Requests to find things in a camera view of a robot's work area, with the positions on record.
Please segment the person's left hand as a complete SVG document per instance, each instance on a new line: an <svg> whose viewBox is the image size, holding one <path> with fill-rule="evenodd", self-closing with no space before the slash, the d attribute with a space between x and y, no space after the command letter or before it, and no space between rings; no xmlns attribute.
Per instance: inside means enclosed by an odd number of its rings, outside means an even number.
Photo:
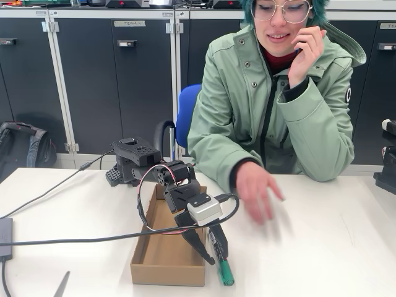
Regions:
<svg viewBox="0 0 396 297"><path fill-rule="evenodd" d="M305 80L308 70L323 54L323 39L326 33L326 30L318 26L302 28L291 42L294 45L293 49L299 50L299 53L291 63L288 72L290 88L296 87Z"/></svg>

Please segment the person's right hand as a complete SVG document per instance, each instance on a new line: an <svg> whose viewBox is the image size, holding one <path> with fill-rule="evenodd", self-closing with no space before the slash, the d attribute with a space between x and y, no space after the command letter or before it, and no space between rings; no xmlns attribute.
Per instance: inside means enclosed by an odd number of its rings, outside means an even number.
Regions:
<svg viewBox="0 0 396 297"><path fill-rule="evenodd" d="M263 167L247 161L236 171L236 190L251 218L259 225L273 218L269 190L284 201L275 178Z"/></svg>

